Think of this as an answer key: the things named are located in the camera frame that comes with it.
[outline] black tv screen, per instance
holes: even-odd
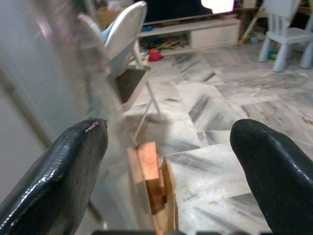
[[[145,0],[148,5],[146,23],[212,14],[201,0]]]

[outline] blue cushion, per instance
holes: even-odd
[[[109,25],[109,27],[107,27],[106,30],[104,30],[104,31],[101,32],[101,36],[102,36],[104,42],[106,42],[107,39],[108,39],[108,35],[109,35],[109,32],[110,32],[111,29],[112,29],[113,23],[111,23],[111,24]]]

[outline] red toy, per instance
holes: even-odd
[[[158,61],[162,58],[162,55],[159,51],[149,53],[149,61]]]

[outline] light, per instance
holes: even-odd
[[[234,0],[201,0],[204,7],[210,8],[213,14],[232,11]]]

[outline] white tv cabinet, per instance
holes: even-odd
[[[194,23],[181,23],[162,28],[154,28],[149,32],[141,32],[139,37],[169,34],[174,32],[188,32],[188,46],[182,49],[166,50],[162,52],[162,55],[179,54],[195,50],[237,45],[240,23],[240,20],[233,18],[206,20]]]

